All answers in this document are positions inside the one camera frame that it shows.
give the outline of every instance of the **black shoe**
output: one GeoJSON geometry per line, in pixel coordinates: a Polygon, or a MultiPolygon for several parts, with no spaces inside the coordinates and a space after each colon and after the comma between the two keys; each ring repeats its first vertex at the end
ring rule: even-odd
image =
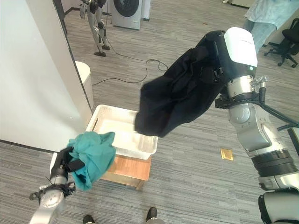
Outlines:
{"type": "Polygon", "coordinates": [[[146,221],[148,221],[151,218],[157,218],[157,214],[158,214],[157,209],[155,207],[151,207],[149,209],[148,215],[146,216],[146,221]]]}
{"type": "Polygon", "coordinates": [[[101,57],[106,57],[106,53],[105,52],[95,52],[94,55],[96,56],[101,56],[101,57]]]}
{"type": "Polygon", "coordinates": [[[110,47],[109,47],[108,45],[103,45],[103,46],[102,46],[102,49],[103,49],[103,50],[110,50],[110,47]]]}
{"type": "Polygon", "coordinates": [[[93,217],[91,215],[86,215],[83,218],[83,224],[87,224],[87,223],[95,223],[93,217]]]}

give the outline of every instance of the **white laundry basket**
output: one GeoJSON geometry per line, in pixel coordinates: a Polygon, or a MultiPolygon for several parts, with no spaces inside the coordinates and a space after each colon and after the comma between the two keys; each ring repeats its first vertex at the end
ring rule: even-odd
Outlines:
{"type": "Polygon", "coordinates": [[[86,131],[98,134],[115,132],[116,154],[146,160],[157,150],[158,137],[134,131],[137,112],[113,106],[97,106],[86,131]]]}

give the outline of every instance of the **white trash bin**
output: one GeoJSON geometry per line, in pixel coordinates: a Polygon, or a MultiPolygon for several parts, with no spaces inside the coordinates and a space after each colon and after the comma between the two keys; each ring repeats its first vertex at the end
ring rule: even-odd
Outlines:
{"type": "Polygon", "coordinates": [[[83,87],[85,89],[90,107],[93,108],[93,88],[92,88],[92,79],[90,77],[90,68],[87,64],[83,62],[76,61],[76,67],[78,69],[83,87]]]}

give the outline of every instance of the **light blue clothing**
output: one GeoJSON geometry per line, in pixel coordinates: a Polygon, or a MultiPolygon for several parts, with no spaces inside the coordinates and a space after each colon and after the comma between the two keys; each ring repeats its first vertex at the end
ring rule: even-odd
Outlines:
{"type": "Polygon", "coordinates": [[[271,23],[279,29],[299,8],[299,0],[256,0],[245,14],[252,22],[271,23]]]}
{"type": "Polygon", "coordinates": [[[89,190],[92,183],[97,181],[113,164],[115,148],[112,146],[115,137],[114,132],[97,134],[85,132],[71,139],[67,146],[73,146],[70,155],[72,161],[80,159],[85,166],[72,176],[76,185],[82,190],[89,190]]]}
{"type": "Polygon", "coordinates": [[[265,22],[252,22],[248,19],[244,22],[243,29],[251,32],[254,45],[256,48],[256,53],[268,39],[270,34],[275,31],[276,27],[274,24],[265,22]]]}

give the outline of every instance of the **power cord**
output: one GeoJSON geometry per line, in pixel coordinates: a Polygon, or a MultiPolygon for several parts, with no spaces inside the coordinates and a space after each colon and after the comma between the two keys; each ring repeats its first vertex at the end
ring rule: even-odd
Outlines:
{"type": "MultiPolygon", "coordinates": [[[[108,22],[108,3],[107,3],[106,24],[105,24],[106,35],[107,35],[107,22],[108,22]]],[[[111,44],[110,41],[108,40],[108,37],[107,37],[107,36],[106,36],[106,38],[107,38],[107,41],[108,41],[108,43],[110,44],[110,46],[111,46],[111,48],[112,48],[112,50],[114,51],[115,54],[117,54],[117,55],[119,55],[119,56],[122,56],[122,57],[126,57],[126,58],[130,58],[130,59],[133,59],[133,60],[137,60],[137,61],[140,61],[140,62],[145,62],[145,70],[146,70],[146,74],[145,74],[145,76],[144,76],[143,79],[141,79],[140,81],[137,81],[137,82],[125,81],[125,80],[122,80],[122,79],[119,79],[119,78],[107,78],[107,79],[104,79],[104,80],[99,81],[99,82],[97,82],[97,83],[95,83],[95,84],[92,84],[92,85],[98,85],[98,84],[100,84],[100,83],[102,83],[102,82],[105,82],[105,81],[107,81],[107,80],[112,80],[112,79],[114,79],[114,80],[118,80],[118,81],[122,81],[122,82],[125,82],[125,83],[133,83],[133,84],[140,83],[140,82],[142,82],[143,80],[145,80],[146,77],[148,76],[148,67],[147,67],[147,65],[148,65],[149,62],[158,62],[158,63],[159,63],[159,64],[158,64],[158,69],[159,69],[159,71],[167,71],[167,70],[168,70],[168,66],[167,66],[165,63],[163,63],[163,62],[161,62],[161,61],[159,61],[159,60],[157,60],[157,59],[142,60],[142,59],[138,59],[138,58],[130,57],[130,56],[127,56],[127,55],[122,55],[122,54],[116,52],[116,50],[113,48],[112,44],[111,44]]]]}

